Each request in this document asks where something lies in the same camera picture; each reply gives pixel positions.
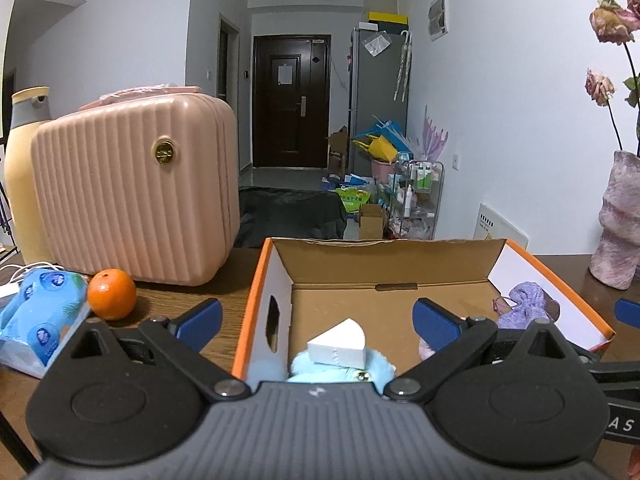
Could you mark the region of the beige water bottle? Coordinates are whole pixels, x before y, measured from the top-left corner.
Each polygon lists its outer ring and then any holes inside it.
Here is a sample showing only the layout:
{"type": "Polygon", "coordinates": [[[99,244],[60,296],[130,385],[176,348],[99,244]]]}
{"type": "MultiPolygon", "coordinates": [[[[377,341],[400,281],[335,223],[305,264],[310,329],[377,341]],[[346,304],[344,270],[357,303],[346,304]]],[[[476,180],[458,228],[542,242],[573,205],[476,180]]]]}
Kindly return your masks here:
{"type": "Polygon", "coordinates": [[[38,128],[50,120],[48,87],[32,87],[14,93],[4,180],[15,240],[24,263],[54,260],[42,225],[30,158],[32,140],[38,128]]]}

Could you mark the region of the white foam wedge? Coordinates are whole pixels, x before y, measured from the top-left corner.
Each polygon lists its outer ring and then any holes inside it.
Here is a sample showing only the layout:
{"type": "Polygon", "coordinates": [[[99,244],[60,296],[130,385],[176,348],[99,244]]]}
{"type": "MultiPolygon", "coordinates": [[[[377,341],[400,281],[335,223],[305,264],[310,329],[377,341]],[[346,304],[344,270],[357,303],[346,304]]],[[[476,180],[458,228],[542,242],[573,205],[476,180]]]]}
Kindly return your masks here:
{"type": "Polygon", "coordinates": [[[366,367],[366,335],[352,318],[346,318],[329,330],[307,342],[312,362],[323,365],[358,368],[366,367]]]}

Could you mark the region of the black floor mat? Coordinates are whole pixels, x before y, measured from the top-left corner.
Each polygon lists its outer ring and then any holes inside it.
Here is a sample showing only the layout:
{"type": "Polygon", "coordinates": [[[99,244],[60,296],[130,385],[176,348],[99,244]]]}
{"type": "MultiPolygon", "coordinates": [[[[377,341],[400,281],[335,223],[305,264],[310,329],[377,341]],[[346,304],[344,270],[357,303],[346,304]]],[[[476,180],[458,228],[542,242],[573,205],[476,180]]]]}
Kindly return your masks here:
{"type": "Polygon", "coordinates": [[[262,248],[268,237],[341,240],[347,211],[334,192],[240,188],[241,225],[236,248],[262,248]]]}

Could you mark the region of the yellow box on refrigerator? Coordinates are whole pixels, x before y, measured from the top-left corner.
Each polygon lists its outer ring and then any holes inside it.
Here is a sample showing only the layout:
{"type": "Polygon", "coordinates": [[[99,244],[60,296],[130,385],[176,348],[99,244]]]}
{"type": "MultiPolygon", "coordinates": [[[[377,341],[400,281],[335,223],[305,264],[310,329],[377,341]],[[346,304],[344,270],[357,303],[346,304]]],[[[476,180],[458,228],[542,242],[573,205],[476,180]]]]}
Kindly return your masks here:
{"type": "Polygon", "coordinates": [[[407,25],[409,23],[409,19],[405,15],[396,14],[396,13],[378,12],[378,11],[369,11],[368,21],[393,23],[393,24],[399,24],[399,25],[407,25]]]}

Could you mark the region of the red cardboard pumpkin box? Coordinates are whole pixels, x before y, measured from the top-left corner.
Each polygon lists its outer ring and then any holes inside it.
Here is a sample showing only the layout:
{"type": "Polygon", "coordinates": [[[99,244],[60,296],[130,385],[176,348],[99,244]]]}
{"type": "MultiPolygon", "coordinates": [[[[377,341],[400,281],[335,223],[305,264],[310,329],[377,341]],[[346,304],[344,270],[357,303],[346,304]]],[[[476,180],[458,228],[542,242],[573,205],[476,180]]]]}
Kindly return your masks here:
{"type": "Polygon", "coordinates": [[[536,257],[512,240],[301,240],[268,238],[250,286],[232,373],[256,386],[288,378],[291,360],[315,336],[352,318],[368,347],[404,372],[419,361],[412,324],[428,298],[466,318],[496,318],[492,302],[534,282],[560,306],[565,338],[593,352],[611,326],[536,257]]]}

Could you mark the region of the light blue plush cloth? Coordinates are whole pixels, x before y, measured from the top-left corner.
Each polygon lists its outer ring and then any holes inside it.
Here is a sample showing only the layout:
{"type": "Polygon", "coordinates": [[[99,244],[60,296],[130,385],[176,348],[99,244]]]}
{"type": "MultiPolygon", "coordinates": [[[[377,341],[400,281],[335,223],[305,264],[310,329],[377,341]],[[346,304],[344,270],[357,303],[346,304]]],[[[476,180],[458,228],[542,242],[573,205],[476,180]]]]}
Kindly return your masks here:
{"type": "Polygon", "coordinates": [[[382,353],[367,348],[363,368],[314,362],[307,350],[299,352],[290,367],[288,382],[303,384],[338,384],[339,382],[370,382],[379,394],[396,375],[396,367],[382,353]]]}

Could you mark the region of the pink textured vase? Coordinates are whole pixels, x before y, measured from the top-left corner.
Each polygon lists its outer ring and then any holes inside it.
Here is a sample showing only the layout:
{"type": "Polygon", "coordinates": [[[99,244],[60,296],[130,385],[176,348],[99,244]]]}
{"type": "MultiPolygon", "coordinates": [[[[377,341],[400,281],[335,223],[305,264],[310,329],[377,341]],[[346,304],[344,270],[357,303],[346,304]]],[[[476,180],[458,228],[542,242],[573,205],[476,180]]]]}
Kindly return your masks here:
{"type": "Polygon", "coordinates": [[[602,234],[589,271],[608,287],[626,290],[639,265],[639,157],[616,151],[599,212],[602,234]]]}

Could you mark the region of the dark entrance door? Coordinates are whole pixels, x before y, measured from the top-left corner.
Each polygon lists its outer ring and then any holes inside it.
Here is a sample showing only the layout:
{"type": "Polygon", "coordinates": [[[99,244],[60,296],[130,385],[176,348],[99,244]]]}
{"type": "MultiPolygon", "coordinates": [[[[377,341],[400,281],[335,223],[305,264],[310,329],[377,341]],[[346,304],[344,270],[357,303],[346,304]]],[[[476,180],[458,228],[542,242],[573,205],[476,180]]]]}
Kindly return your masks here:
{"type": "Polygon", "coordinates": [[[326,168],[330,47],[328,35],[254,38],[252,156],[256,168],[326,168]]]}

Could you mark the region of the pink ribbed suitcase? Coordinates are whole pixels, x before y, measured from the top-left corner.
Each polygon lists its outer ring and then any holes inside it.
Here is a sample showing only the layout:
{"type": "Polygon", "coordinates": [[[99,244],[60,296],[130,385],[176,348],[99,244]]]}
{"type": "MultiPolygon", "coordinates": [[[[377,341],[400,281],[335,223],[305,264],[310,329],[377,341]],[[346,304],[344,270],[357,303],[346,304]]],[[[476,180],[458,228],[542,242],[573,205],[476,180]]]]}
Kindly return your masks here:
{"type": "Polygon", "coordinates": [[[96,104],[47,122],[30,147],[53,259],[95,274],[198,286],[240,228],[238,125],[195,88],[96,104]]]}

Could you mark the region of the small cardboard box on floor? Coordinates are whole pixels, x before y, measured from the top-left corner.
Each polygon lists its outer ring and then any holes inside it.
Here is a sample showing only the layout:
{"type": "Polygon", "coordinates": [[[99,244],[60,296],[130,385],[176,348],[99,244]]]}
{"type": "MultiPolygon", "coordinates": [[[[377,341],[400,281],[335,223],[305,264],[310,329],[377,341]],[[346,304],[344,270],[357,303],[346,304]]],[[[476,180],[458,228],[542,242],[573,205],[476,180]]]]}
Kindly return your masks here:
{"type": "Polygon", "coordinates": [[[386,212],[378,204],[362,204],[358,212],[360,240],[382,240],[386,226],[386,212]]]}

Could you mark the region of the grey refrigerator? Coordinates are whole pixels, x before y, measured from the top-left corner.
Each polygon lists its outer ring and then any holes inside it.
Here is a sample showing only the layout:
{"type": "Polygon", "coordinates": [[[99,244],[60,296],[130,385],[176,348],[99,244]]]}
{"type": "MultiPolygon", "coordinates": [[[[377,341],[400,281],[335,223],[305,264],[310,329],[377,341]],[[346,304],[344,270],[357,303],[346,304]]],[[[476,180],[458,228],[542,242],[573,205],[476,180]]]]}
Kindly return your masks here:
{"type": "Polygon", "coordinates": [[[370,158],[352,141],[379,120],[396,122],[406,135],[409,96],[401,99],[404,84],[394,98],[406,36],[355,28],[350,40],[348,171],[370,177],[370,158]]]}

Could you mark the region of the orange fruit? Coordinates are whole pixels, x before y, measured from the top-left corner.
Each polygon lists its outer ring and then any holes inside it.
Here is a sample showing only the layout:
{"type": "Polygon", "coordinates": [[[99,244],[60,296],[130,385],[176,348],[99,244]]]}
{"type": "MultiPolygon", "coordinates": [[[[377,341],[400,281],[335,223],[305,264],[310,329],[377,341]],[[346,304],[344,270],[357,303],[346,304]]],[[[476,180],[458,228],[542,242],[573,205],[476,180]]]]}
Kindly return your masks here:
{"type": "Polygon", "coordinates": [[[137,304],[137,286],[119,269],[104,269],[89,282],[87,302],[92,312],[105,321],[119,321],[137,304]]]}

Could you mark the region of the blue tissue pack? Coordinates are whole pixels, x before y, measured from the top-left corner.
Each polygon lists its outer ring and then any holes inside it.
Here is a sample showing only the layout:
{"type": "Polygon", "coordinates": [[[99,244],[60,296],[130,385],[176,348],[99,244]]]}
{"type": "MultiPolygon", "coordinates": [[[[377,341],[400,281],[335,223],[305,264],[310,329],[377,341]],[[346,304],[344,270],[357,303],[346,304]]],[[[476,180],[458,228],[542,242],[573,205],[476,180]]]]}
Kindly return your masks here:
{"type": "Polygon", "coordinates": [[[88,284],[75,272],[29,270],[1,308],[1,363],[43,378],[89,314],[88,284]]]}

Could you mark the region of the purple knitted pouch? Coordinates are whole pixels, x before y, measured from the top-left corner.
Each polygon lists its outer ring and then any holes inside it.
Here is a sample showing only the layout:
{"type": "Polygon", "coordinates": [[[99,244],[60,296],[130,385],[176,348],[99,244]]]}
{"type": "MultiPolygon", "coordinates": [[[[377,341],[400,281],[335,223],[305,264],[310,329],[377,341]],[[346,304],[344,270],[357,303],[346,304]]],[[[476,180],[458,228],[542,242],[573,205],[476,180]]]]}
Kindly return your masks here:
{"type": "Polygon", "coordinates": [[[508,296],[496,298],[492,305],[500,330],[526,330],[537,318],[554,323],[560,317],[559,303],[534,282],[515,285],[508,296]]]}

